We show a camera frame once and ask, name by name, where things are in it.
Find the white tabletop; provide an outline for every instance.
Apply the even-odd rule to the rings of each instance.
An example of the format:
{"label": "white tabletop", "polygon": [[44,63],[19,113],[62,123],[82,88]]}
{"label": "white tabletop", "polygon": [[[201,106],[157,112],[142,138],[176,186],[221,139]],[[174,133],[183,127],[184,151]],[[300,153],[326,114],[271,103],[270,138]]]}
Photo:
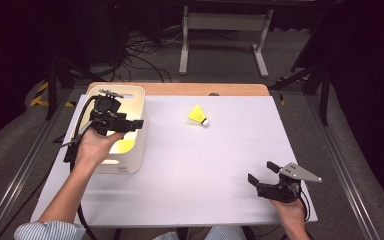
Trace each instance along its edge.
{"label": "white tabletop", "polygon": [[[72,132],[82,96],[68,133]],[[200,104],[208,127],[187,119]],[[279,177],[266,168],[296,163],[272,97],[147,96],[148,132],[138,172],[94,174],[82,200],[91,226],[163,227],[278,223],[275,208],[247,181]],[[32,215],[42,214],[69,174],[60,150]],[[305,184],[303,191],[309,197]],[[317,216],[309,197],[310,221]]]}

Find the human hand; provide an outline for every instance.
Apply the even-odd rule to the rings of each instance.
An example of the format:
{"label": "human hand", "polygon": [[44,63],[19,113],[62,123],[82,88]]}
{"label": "human hand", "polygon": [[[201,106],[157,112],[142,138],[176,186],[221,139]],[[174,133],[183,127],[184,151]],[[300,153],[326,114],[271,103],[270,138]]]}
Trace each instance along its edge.
{"label": "human hand", "polygon": [[289,239],[310,239],[305,231],[305,208],[301,200],[297,199],[291,203],[282,203],[276,200],[270,200],[270,202],[277,208],[280,222]]}
{"label": "human hand", "polygon": [[123,139],[126,133],[114,133],[110,136],[102,136],[90,127],[83,135],[77,153],[77,163],[87,164],[95,169],[107,157],[111,146]]}

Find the shuttlecock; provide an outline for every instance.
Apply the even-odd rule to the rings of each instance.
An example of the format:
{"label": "shuttlecock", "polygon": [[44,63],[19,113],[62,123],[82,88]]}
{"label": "shuttlecock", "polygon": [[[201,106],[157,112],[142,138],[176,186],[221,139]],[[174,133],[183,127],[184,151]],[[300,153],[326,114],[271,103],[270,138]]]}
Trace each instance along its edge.
{"label": "shuttlecock", "polygon": [[210,121],[205,117],[204,111],[202,111],[201,106],[196,105],[188,114],[188,118],[199,122],[202,126],[206,127],[210,124]]}

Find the gray carpet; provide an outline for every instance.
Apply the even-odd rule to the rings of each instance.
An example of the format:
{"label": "gray carpet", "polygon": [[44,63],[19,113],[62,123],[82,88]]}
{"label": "gray carpet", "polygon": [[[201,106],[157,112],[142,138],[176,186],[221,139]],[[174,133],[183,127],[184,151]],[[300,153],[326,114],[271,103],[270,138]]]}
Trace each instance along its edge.
{"label": "gray carpet", "polygon": [[[235,36],[233,32],[223,32],[225,37]],[[214,83],[261,83],[272,85],[279,77],[290,76],[290,67],[309,37],[308,31],[269,32],[263,48],[263,57],[269,71],[269,78],[262,79],[257,70],[250,46],[258,34],[240,32],[232,40],[227,40],[211,32],[196,32],[191,37],[188,74],[178,75],[181,38],[164,46],[152,54],[140,54],[141,58],[153,63],[157,68],[166,70],[173,82],[214,82]],[[131,58],[129,64],[139,68],[150,68],[145,62]],[[106,66],[94,67],[99,71]],[[164,81],[169,78],[161,72]],[[117,70],[116,81],[161,81],[153,69],[135,69],[125,67]],[[70,101],[76,101],[86,91],[87,80],[79,80],[70,95]],[[26,98],[26,104],[33,99],[39,85],[32,89]],[[285,104],[280,104],[279,92],[274,96],[282,122],[288,134],[298,163],[323,178],[321,184],[309,184],[319,221],[309,223],[308,231],[315,239],[365,239],[360,224],[349,202],[341,180],[335,170],[332,155],[320,129],[318,119],[314,117],[308,104],[308,97],[300,94],[299,84],[282,91]],[[328,108],[329,131],[338,145],[344,163],[353,177],[361,198],[371,217],[379,239],[384,239],[384,192],[368,167],[358,144],[355,142],[345,117],[340,109],[334,91],[331,92]],[[46,138],[44,147],[32,169],[17,201],[12,207],[11,217],[21,206],[32,190],[44,177],[52,165],[59,149],[53,140],[63,135],[67,129],[74,107],[64,107]],[[19,166],[28,154],[30,147],[44,124],[47,109],[41,106],[28,106],[27,111],[0,131],[0,200]],[[1,239],[11,239],[15,228],[30,221],[36,199],[32,199],[5,231]],[[256,235],[265,235],[276,226],[252,226]],[[112,239],[114,229],[94,229],[99,239]],[[284,234],[280,227],[267,236],[257,239],[280,239]]]}

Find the yellow shuttlecock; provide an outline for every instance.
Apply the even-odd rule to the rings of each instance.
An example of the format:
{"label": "yellow shuttlecock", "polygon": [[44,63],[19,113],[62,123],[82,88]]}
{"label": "yellow shuttlecock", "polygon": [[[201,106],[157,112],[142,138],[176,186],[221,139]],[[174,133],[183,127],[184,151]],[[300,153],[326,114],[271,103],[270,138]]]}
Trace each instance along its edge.
{"label": "yellow shuttlecock", "polygon": [[196,105],[188,114],[188,118],[199,122],[202,126],[206,127],[210,124],[209,120],[205,117],[204,111],[202,111],[201,106]]}

